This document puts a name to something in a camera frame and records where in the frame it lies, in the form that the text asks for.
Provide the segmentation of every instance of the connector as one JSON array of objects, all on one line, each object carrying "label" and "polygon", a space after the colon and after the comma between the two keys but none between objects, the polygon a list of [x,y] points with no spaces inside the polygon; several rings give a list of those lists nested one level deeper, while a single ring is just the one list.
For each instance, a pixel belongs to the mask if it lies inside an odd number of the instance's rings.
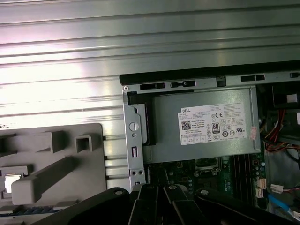
[{"label": "connector", "polygon": [[271,184],[271,191],[274,192],[274,193],[281,194],[283,192],[283,186],[276,185],[276,184]]},{"label": "connector", "polygon": [[257,198],[263,198],[263,190],[259,187],[255,188],[255,196]]},{"label": "connector", "polygon": [[267,180],[265,178],[259,179],[257,181],[257,186],[261,189],[267,189]]}]

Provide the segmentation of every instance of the sticker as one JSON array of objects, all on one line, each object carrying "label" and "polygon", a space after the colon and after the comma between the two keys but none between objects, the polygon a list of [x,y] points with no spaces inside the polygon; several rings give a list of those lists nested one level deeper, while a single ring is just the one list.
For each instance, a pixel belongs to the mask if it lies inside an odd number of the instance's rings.
[{"label": "sticker", "polygon": [[247,138],[243,103],[182,108],[178,121],[181,145]]},{"label": "sticker", "polygon": [[251,133],[250,133],[250,139],[255,140],[256,138],[256,132],[257,132],[257,128],[256,127],[251,127]]}]

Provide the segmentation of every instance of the corrugated metal surface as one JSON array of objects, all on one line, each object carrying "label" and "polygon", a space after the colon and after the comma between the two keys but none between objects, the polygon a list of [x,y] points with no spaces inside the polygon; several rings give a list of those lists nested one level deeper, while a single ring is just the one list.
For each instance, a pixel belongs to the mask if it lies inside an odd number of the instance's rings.
[{"label": "corrugated metal surface", "polygon": [[300,59],[298,0],[0,0],[2,129],[99,122],[129,188],[119,74]]}]

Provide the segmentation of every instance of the screw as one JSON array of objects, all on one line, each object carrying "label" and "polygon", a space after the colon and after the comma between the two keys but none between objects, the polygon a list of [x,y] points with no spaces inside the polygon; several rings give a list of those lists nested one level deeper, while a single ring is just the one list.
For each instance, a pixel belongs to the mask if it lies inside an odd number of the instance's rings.
[{"label": "screw", "polygon": [[131,131],[136,131],[136,130],[138,130],[138,128],[139,128],[139,125],[137,123],[132,122],[129,124],[129,130],[131,130]]},{"label": "screw", "polygon": [[121,194],[123,194],[123,192],[122,191],[116,191],[115,194],[116,195],[121,195]]},{"label": "screw", "polygon": [[207,190],[202,190],[202,191],[200,191],[200,194],[202,194],[202,195],[208,195],[208,191]]},{"label": "screw", "polygon": [[170,185],[169,186],[169,189],[171,189],[171,190],[174,190],[174,189],[176,189],[177,187],[175,186],[175,185]]}]

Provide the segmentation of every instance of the motherboard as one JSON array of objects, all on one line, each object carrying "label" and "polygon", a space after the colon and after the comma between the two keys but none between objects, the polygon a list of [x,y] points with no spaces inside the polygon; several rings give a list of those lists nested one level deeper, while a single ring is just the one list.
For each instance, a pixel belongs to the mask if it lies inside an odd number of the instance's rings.
[{"label": "motherboard", "polygon": [[151,167],[163,169],[170,184],[184,185],[190,194],[200,188],[212,188],[262,209],[267,206],[256,191],[258,182],[266,177],[263,153],[166,162]]}]

